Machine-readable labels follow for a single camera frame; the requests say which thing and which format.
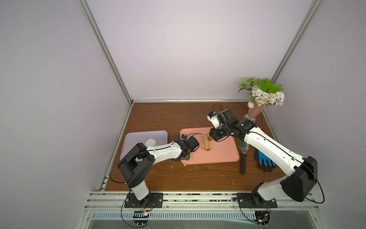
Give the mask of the wooden rolling pin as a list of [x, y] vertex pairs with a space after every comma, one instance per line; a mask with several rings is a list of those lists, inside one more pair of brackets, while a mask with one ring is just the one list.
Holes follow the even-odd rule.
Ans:
[[213, 138], [211, 136], [209, 136], [208, 134], [205, 134], [203, 136], [203, 144], [204, 144], [204, 150], [205, 151], [210, 151], [211, 150], [212, 140], [213, 140]]

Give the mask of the pink silicone mat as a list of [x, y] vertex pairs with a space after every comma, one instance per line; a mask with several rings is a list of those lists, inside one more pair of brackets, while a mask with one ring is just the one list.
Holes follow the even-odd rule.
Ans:
[[209, 134], [210, 129], [210, 127], [181, 129], [180, 135], [199, 133], [194, 137], [198, 140], [200, 144], [200, 147], [195, 152], [190, 154], [189, 160], [181, 161], [184, 165], [228, 163], [236, 162], [240, 159], [240, 155], [238, 153], [237, 146], [233, 137], [229, 137], [228, 139], [220, 143], [212, 141], [210, 143], [211, 150], [206, 151], [204, 149], [203, 135]]

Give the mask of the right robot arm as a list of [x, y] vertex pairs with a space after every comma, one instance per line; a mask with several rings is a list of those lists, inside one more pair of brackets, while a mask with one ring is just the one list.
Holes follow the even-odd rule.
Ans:
[[282, 169], [285, 176], [258, 185], [252, 194], [263, 201], [290, 197], [302, 202], [317, 183], [317, 161], [296, 154], [265, 134], [254, 122], [245, 118], [238, 120], [230, 109], [207, 116], [213, 125], [209, 135], [215, 142], [231, 136], [253, 146]]

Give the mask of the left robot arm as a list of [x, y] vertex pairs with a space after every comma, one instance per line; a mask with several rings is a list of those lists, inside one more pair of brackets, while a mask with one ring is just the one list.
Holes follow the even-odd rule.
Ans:
[[199, 146], [194, 136], [185, 135], [180, 140], [161, 146], [148, 147], [138, 143], [122, 158], [117, 168], [137, 200], [146, 200], [150, 191], [145, 178], [153, 165], [166, 160], [188, 160]]

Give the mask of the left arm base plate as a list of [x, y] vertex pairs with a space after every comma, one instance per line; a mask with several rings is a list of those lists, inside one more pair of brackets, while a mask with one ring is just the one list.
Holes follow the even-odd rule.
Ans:
[[134, 193], [129, 193], [124, 202], [124, 207], [127, 209], [162, 208], [163, 197], [163, 193], [149, 193], [142, 200], [138, 200]]

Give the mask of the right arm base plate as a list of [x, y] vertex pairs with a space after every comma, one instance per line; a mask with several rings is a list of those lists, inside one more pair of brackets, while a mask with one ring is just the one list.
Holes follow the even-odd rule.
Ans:
[[236, 201], [240, 208], [246, 209], [276, 209], [278, 205], [275, 200], [265, 201], [258, 195], [252, 193], [236, 193]]

